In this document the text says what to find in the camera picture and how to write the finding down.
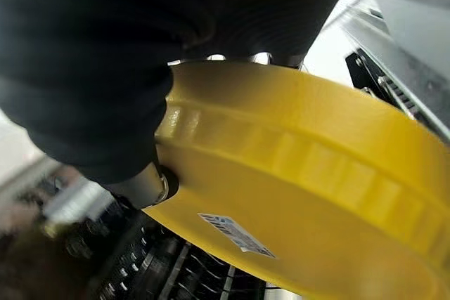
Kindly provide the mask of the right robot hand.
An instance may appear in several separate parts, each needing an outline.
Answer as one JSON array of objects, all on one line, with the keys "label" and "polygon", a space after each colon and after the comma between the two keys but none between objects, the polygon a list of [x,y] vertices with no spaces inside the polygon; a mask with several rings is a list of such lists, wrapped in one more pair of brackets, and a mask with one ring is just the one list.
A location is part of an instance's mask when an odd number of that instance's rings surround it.
[{"label": "right robot hand", "polygon": [[267,52],[295,67],[338,0],[1,0],[1,109],[137,209],[164,200],[169,63]]}]

